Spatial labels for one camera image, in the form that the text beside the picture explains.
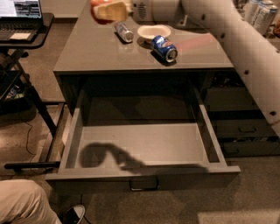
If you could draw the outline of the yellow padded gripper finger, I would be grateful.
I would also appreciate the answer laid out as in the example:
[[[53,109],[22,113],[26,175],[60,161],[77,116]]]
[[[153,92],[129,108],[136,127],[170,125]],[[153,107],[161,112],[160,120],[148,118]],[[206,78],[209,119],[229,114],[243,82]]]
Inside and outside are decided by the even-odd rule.
[[[94,11],[99,19],[112,21],[125,21],[129,16],[127,5],[122,0],[111,0],[111,3],[97,6]]]

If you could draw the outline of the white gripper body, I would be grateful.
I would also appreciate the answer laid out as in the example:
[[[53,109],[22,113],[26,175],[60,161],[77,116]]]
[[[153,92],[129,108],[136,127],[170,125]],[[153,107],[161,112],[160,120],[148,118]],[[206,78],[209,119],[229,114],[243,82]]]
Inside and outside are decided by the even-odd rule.
[[[132,17],[136,22],[151,22],[153,0],[132,0]]]

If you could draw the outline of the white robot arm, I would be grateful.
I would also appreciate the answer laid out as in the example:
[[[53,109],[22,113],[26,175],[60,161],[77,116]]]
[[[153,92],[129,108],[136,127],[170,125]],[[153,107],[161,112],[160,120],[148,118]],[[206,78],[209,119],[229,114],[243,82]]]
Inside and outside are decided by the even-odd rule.
[[[270,127],[280,135],[280,53],[242,19],[232,0],[90,0],[94,20],[106,24],[132,16],[139,24],[175,29],[190,18],[222,46]]]

